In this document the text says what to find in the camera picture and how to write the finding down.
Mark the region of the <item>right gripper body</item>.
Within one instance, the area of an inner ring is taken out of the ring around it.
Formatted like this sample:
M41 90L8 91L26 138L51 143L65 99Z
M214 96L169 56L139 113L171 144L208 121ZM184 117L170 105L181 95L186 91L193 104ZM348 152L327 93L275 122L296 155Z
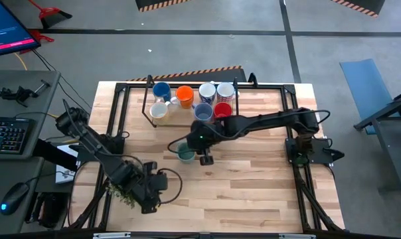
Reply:
M206 149L224 140L224 126L220 122L194 121L187 136L190 149Z

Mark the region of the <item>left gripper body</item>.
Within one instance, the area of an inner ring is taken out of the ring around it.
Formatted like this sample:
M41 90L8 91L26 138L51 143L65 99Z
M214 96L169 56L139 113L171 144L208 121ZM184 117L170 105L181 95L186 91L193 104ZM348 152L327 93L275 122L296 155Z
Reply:
M162 171L154 172L157 163L148 161L141 166L141 179L139 180L139 198L142 201L160 201L160 194L167 190L167 175Z

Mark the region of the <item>green faceted mug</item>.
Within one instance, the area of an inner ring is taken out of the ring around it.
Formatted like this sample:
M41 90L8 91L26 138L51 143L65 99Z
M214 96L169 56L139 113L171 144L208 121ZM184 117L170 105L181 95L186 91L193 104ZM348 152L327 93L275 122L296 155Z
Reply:
M195 152L186 142L182 142L177 146L177 157L182 163L192 163L195 160Z

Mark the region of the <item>grey-blue mug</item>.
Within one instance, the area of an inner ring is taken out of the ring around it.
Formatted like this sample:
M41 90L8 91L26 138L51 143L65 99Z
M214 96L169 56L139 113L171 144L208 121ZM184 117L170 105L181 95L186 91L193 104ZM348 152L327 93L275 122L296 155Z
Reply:
M208 103L199 103L192 105L194 117L198 121L210 122L213 117L213 108Z

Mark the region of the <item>white mug blue floral print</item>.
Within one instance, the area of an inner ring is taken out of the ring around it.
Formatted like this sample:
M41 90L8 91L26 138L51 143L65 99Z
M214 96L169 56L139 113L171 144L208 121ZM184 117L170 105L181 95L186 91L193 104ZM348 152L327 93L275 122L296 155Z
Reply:
M212 104L216 96L216 87L211 82L205 82L199 86L199 98L202 103Z

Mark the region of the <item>orange mug with white handle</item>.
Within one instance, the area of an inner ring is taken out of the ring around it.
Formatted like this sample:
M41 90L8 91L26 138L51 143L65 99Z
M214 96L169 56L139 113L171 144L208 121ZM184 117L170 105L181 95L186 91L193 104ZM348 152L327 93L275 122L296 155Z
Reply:
M180 105L183 109L192 108L194 101L194 91L190 86L180 86L175 91L175 96L171 98L171 103Z

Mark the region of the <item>cream white mug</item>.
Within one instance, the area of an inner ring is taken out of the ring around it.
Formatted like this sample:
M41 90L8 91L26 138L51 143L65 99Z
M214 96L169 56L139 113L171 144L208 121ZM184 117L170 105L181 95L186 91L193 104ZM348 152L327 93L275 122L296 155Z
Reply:
M171 102L156 102L150 107L149 114L156 124L165 125L167 123L170 105Z

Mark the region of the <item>small green potted plant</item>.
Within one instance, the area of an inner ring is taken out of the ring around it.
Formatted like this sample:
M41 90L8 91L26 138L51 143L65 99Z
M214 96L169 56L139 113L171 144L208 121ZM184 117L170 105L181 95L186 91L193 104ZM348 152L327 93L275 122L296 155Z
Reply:
M108 185L108 190L112 195L117 197L120 202L126 204L131 209L135 208L135 200L130 192L124 191L121 186L113 183Z

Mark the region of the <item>black-framed wooden shelf rack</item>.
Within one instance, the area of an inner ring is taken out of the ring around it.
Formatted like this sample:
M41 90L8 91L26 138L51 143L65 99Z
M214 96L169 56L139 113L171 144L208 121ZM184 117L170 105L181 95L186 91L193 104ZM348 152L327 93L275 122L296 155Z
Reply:
M193 113L193 109L192 108L183 109L180 105L175 105L175 104L171 103L171 105L169 106L169 119L168 119L168 121L167 121L167 123L165 125L156 124L153 121L153 119L150 116L150 114L149 113L148 114L145 113L146 103L147 103L147 94L149 93L149 89L150 88L152 89L153 86L155 85L155 83L157 83L157 82L154 82L152 77L148 76L147 83L146 83L146 86L145 86L145 95L144 95L143 106L142 106L142 111L141 111L142 114L146 117L146 119L149 121L149 123L153 127L158 127L158 126L160 126L160 127L189 127L196 120L195 117L194 117L194 113ZM201 99L199 98L199 96L195 96L195 93L198 94L198 92L199 92L198 89L199 89L199 86L193 86L193 91L194 91L193 104L202 103ZM238 99L239 98L240 98L239 96L236 96L236 98L231 103L229 103L232 106L232 116L238 115L238 113L239 113L239 109L238 109L238 105L239 105ZM152 104L148 104L149 109L156 102L165 102L165 101L162 98L155 97L155 101ZM217 95L216 95L215 100L211 104L212 108L217 103L218 102L217 102ZM210 122L213 122L215 119L216 118L214 117L214 114L213 114L212 121L210 121Z

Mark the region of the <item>white mug red pattern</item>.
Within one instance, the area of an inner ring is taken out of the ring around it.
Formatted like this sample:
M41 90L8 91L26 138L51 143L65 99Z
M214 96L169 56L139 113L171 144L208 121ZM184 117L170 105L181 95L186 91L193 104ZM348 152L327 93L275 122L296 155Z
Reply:
M221 82L216 87L217 102L231 103L236 96L239 96L239 91L236 91L233 84L229 82Z

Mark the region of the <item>dark blue mug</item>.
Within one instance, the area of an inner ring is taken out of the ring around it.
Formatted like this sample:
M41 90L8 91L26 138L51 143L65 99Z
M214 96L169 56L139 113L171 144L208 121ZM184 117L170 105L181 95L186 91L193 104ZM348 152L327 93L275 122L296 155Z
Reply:
M158 82L152 88L153 94L157 98L164 99L165 102L171 101L171 87L166 82Z

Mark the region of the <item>white printed box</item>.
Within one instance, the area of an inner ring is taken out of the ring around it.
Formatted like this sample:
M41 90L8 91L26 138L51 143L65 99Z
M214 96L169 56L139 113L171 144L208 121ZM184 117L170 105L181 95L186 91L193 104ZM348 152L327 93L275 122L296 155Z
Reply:
M78 152L71 149L71 145L76 145L76 143L68 144L68 145L60 145L57 148L61 151L72 155L74 157L78 156ZM75 172L69 169L64 168L63 166L56 165L56 175L55 175L55 183L56 184L63 184L68 183L74 180Z

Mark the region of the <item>black bag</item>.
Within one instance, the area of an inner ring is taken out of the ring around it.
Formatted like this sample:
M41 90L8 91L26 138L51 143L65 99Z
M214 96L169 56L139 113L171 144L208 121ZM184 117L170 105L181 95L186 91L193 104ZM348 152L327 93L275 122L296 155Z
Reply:
M68 193L35 192L24 219L24 225L38 224L47 230L62 228L68 199Z

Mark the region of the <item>black computer mouse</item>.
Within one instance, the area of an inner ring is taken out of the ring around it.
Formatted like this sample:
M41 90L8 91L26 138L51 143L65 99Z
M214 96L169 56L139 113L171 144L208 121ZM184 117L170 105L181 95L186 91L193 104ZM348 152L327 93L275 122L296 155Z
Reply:
M28 183L20 182L13 185L0 203L0 213L5 216L13 214L19 208L28 191Z

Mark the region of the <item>grey desk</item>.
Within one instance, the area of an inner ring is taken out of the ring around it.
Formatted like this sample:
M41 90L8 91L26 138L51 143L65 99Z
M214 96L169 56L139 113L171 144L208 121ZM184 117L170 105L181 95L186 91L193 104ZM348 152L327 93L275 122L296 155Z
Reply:
M43 165L44 159L40 157L0 161L0 234L16 234L21 231L37 185L36 178L40 175ZM26 181L29 183L29 191L23 197L17 210L11 215L1 214L3 197L12 186Z
M14 100L0 98L0 117L27 118L35 121L22 155L0 154L0 160L23 160L32 155L37 140L48 116L48 109L58 86L60 73L57 71L0 70L0 90L8 88L16 92L19 86L36 92L37 98L25 101L27 108Z

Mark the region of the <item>black keyboard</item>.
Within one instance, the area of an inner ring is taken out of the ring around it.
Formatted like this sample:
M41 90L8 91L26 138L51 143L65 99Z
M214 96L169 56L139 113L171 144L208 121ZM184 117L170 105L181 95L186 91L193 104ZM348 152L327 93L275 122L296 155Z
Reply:
M34 124L33 119L0 117L0 154L22 155Z

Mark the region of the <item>black clamp tool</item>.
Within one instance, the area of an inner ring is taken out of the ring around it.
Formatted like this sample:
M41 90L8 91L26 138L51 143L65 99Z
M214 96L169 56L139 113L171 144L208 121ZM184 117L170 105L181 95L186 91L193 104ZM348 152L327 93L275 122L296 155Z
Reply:
M21 86L19 86L19 89L16 92L12 92L8 88L2 88L2 90L0 90L0 98L3 100L14 100L26 108L27 105L25 104L25 101L30 97L37 98L38 96L39 95L36 92L30 89L24 89Z

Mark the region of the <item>blue floor mat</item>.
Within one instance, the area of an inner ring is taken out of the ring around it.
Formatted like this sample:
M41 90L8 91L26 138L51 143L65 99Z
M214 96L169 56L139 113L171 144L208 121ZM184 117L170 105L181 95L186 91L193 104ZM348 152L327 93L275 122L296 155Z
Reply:
M341 62L340 66L362 120L393 101L373 59Z

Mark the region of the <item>grey metal side table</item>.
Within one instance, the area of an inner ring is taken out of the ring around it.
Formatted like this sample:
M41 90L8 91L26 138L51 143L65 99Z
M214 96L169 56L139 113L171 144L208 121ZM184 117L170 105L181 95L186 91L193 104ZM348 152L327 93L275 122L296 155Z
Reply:
M381 110L354 125L358 131L372 126L376 132L384 155L392 162L398 182L395 185L380 187L379 193L401 191L401 116L395 114L401 110L401 94Z

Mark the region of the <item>red dustpan with brush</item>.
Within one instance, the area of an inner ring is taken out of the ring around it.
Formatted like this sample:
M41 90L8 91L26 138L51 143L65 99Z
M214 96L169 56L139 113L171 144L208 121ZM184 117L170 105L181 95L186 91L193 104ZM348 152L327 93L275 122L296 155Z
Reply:
M35 3L33 0L27 0L27 1L40 11L39 19L41 21L43 29L49 29L58 23L61 23L67 19L72 18L71 14L66 13L56 7L43 8L40 7L37 3Z

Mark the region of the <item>computer monitor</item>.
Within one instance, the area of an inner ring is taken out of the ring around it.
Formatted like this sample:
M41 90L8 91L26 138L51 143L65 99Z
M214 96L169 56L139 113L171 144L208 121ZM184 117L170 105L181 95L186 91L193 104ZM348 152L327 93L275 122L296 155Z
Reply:
M40 42L0 0L0 56L38 47Z

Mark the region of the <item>silver metal bracket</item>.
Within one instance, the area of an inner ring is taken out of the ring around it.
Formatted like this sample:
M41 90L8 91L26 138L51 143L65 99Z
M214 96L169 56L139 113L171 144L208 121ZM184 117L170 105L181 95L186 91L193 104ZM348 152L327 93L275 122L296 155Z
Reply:
M317 239L313 234L279 234L279 239Z
M130 232L104 232L93 234L92 239L131 239Z

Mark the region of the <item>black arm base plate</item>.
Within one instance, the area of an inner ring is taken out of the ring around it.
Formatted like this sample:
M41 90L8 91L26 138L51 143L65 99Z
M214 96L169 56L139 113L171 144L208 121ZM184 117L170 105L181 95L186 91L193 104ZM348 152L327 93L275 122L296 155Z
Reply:
M100 142L107 148L112 154L122 154L125 139L121 136L112 137L108 134L100 134ZM72 149L78 152L77 159L81 162L96 161L87 150L84 149L83 145L79 143L77 146L72 146Z
M311 138L301 142L300 138L286 139L285 150L287 160L294 165L333 164L345 154L339 150L331 149L330 139Z

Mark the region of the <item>black aluminium table frame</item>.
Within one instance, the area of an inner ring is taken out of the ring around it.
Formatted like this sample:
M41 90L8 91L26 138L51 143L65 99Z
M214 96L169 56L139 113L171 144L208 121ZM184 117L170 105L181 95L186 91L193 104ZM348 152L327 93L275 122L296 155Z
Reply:
M90 126L98 133L107 132L116 84L99 82L94 98ZM198 159L181 163L167 151L169 142L186 135L189 127L152 127L141 114L144 83L132 82L124 131L129 132L125 153L158 168L173 169L183 179L177 200L160 206L156 213L142 214L113 197L106 229L131 232L301 232L301 220L293 169L287 162L284 141L287 129L257 131L236 141L224 142L211 149L214 165L201 166ZM281 90L273 85L241 83L239 111L256 116L283 110ZM340 228L344 228L333 176L326 166L312 165L315 196ZM78 172L70 206L71 222L88 206L94 196L99 164L85 164Z

